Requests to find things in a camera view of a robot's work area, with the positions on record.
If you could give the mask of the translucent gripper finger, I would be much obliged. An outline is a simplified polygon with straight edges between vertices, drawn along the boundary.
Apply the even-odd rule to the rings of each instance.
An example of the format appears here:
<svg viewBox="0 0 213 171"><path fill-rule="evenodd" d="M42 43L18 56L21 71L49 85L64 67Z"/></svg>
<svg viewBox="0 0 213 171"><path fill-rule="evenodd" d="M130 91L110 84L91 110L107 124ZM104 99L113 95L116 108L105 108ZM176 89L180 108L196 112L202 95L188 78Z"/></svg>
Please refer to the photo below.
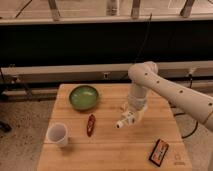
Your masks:
<svg viewBox="0 0 213 171"><path fill-rule="evenodd" d="M136 113L136 122L140 122L140 121L143 119L146 110L147 110L147 108L144 107L143 109L141 109L140 111L138 111L138 112Z"/></svg>
<svg viewBox="0 0 213 171"><path fill-rule="evenodd" d="M127 102L123 103L120 109L122 110L122 113L125 113L128 110L128 103Z"/></svg>

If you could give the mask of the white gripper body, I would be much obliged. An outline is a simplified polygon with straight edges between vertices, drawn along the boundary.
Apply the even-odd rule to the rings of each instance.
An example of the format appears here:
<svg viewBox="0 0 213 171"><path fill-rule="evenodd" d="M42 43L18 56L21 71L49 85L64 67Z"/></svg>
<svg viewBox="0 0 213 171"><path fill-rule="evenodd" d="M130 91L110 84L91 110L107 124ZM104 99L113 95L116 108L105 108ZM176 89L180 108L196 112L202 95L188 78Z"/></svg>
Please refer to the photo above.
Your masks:
<svg viewBox="0 0 213 171"><path fill-rule="evenodd" d="M147 99L138 98L131 94L127 96L128 108L133 112L138 112L147 109Z"/></svg>

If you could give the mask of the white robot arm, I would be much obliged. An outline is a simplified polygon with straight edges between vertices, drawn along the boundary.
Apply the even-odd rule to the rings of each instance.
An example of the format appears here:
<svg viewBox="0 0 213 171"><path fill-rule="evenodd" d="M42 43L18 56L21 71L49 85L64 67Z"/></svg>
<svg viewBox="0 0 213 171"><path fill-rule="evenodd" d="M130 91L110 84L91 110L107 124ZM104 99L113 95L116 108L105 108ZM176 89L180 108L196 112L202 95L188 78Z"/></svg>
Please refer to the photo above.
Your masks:
<svg viewBox="0 0 213 171"><path fill-rule="evenodd" d="M132 65L128 76L132 83L127 109L117 122L118 127L141 120L147 107L147 92L152 90L213 132L213 97L160 77L157 64L151 61Z"/></svg>

